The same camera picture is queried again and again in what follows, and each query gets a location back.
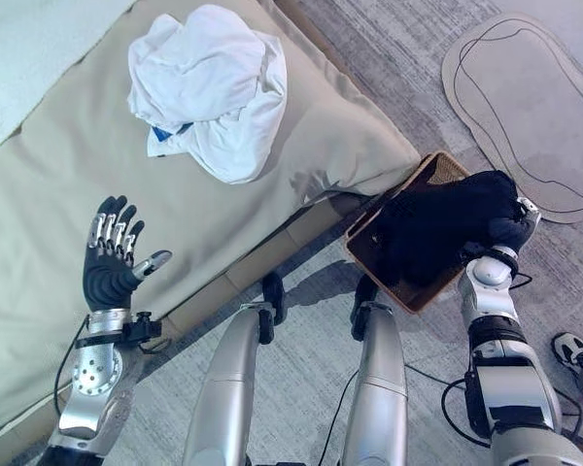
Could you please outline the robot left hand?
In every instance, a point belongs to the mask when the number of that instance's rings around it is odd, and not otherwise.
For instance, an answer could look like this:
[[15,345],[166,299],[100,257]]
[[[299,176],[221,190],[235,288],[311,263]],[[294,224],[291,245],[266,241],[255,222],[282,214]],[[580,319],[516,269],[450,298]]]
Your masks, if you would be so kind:
[[124,195],[110,196],[98,207],[86,237],[83,293],[91,311],[129,309],[133,292],[172,258],[158,250],[141,261],[135,248],[145,228],[135,220],[137,207]]

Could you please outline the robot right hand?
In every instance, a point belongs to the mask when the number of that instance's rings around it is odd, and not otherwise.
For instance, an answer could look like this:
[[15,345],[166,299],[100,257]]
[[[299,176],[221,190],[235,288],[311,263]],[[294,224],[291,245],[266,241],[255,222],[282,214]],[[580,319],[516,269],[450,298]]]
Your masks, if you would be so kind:
[[519,197],[517,205],[520,217],[516,220],[507,217],[493,218],[488,223],[493,248],[516,258],[521,248],[530,240],[541,220],[536,205],[526,197]]

